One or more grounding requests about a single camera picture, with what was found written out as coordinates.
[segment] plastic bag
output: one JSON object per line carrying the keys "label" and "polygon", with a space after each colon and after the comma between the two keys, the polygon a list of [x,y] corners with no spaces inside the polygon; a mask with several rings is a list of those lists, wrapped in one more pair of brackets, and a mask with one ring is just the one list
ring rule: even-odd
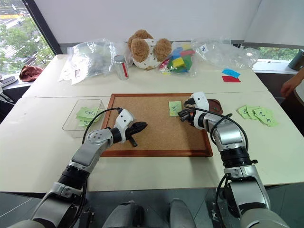
{"label": "plastic bag", "polygon": [[109,74],[116,55],[124,55],[128,67],[133,64],[126,43],[112,42],[105,38],[69,47],[67,53],[68,58],[59,80],[71,79],[72,85],[88,77]]}
{"label": "plastic bag", "polygon": [[195,51],[189,42],[173,42],[170,56],[164,60],[159,71],[165,75],[196,75]]}
{"label": "plastic bag", "polygon": [[252,69],[260,52],[253,48],[239,49],[229,39],[191,41],[192,48],[207,62],[220,68]]}

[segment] silver soda can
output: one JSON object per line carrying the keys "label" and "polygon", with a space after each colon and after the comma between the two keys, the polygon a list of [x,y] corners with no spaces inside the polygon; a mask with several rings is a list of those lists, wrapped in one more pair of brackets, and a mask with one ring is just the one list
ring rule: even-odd
{"label": "silver soda can", "polygon": [[120,80],[127,80],[129,78],[127,64],[123,55],[114,57],[114,68]]}

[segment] person's hand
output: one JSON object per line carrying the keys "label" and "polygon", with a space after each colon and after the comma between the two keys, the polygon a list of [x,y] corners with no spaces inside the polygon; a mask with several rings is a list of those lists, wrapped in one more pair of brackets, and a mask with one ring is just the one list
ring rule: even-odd
{"label": "person's hand", "polygon": [[302,81],[303,77],[299,74],[290,78],[282,85],[281,94],[283,97],[287,97]]}

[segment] white table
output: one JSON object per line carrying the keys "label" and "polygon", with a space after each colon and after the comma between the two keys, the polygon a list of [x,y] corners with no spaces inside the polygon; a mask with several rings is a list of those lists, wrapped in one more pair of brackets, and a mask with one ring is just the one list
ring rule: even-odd
{"label": "white table", "polygon": [[[109,96],[102,99],[105,106]],[[269,92],[214,93],[224,114],[246,131],[251,159],[265,185],[304,181],[304,138]],[[46,192],[57,181],[81,139],[62,130],[79,97],[22,98],[0,124],[0,191]],[[260,105],[272,110],[277,127],[245,120],[236,109]],[[223,165],[213,157],[102,158],[89,178],[89,191],[215,187]]]}
{"label": "white table", "polygon": [[110,96],[124,93],[205,93],[261,92],[268,91],[252,70],[239,70],[242,83],[226,83],[222,79],[222,70],[201,62],[198,75],[165,76],[157,69],[145,71],[135,66],[129,68],[130,78],[119,80],[117,75],[96,76],[78,84],[71,81],[59,82],[60,72],[67,55],[57,55],[44,69],[35,83],[23,97],[76,97]]}

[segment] teddy bear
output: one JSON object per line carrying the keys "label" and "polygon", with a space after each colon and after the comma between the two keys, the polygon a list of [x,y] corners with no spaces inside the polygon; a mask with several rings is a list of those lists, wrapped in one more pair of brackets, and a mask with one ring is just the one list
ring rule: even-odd
{"label": "teddy bear", "polygon": [[171,42],[167,39],[156,41],[146,30],[136,31],[128,41],[134,64],[141,69],[157,67],[171,53]]}

